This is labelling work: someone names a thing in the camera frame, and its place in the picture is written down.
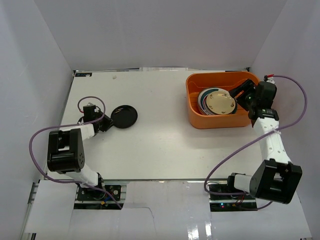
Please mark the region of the beige gold-rimmed plate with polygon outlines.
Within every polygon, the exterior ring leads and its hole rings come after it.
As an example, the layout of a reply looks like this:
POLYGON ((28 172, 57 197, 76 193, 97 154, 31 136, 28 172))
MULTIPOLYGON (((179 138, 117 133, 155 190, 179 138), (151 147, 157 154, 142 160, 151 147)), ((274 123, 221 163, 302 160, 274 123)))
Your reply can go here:
POLYGON ((213 91, 206 98, 206 105, 217 115, 228 115, 236 109, 236 101, 228 93, 213 91))

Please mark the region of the white plate green rim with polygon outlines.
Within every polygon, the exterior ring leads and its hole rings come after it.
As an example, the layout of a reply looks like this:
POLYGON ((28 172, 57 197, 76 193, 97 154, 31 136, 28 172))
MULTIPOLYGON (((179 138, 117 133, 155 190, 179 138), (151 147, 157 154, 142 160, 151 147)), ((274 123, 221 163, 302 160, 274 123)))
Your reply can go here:
POLYGON ((217 115, 217 113, 213 112, 212 110, 209 109, 208 105, 207 105, 207 97, 209 94, 213 93, 213 92, 223 92, 223 93, 227 93, 226 90, 222 89, 222 88, 218 88, 218 87, 208 87, 205 88, 204 90, 202 90, 199 94, 198 94, 198 98, 197 98, 197 107, 199 112, 202 115, 205 116, 212 116, 212 115, 217 115))

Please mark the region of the white plate orange sunburst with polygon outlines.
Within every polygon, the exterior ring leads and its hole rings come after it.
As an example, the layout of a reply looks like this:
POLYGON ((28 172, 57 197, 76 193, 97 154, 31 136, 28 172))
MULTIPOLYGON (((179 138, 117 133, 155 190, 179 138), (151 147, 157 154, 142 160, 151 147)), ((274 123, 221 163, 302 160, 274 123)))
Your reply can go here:
POLYGON ((207 96, 207 88, 205 88, 204 90, 202 90, 197 97, 197 106, 199 111, 201 112, 202 115, 207 115, 207 110, 204 107, 204 99, 207 96))

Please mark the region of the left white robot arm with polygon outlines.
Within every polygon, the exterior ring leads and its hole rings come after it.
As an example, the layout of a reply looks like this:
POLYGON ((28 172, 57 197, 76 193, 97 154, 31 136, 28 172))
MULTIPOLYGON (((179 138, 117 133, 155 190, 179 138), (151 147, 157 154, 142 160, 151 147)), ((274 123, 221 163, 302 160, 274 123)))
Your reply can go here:
POLYGON ((83 107, 82 120, 80 125, 49 133, 46 163, 49 171, 66 175, 84 188, 90 185, 88 193, 99 200, 105 196, 106 187, 101 175, 86 165, 83 141, 107 131, 113 121, 92 103, 83 107))

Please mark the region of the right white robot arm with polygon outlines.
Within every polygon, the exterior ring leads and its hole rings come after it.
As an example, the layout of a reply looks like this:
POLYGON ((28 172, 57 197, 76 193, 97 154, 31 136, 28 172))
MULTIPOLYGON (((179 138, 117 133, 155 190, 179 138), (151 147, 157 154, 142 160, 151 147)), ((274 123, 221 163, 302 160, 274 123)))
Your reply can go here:
POLYGON ((248 112, 257 135, 262 163, 253 175, 233 172, 227 178, 226 195, 236 200, 243 193, 253 198, 289 204, 302 177, 302 168, 294 165, 285 151, 279 133, 279 116, 272 108, 277 87, 270 81, 255 84, 251 79, 229 91, 238 105, 248 112))

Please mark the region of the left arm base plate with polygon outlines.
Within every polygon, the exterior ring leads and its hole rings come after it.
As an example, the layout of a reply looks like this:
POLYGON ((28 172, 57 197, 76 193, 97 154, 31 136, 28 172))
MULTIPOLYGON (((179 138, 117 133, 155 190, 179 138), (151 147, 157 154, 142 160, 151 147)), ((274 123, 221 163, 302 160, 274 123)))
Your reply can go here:
MULTIPOLYGON (((121 185, 105 185, 105 190, 114 197, 116 201, 121 199, 121 185)), ((77 201, 102 201, 104 199, 110 200, 110 196, 102 191, 93 190, 92 188, 78 187, 76 200, 77 201)))

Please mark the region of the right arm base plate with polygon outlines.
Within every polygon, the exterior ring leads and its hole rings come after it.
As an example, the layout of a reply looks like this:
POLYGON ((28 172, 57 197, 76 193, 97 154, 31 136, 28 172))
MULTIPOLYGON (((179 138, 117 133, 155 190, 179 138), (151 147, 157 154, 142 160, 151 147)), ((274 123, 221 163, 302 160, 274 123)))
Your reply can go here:
POLYGON ((209 199, 212 201, 222 201, 222 200, 254 200, 255 198, 246 195, 237 195, 236 193, 244 193, 242 190, 235 188, 230 188, 226 183, 209 182, 206 186, 206 190, 210 192, 209 199))

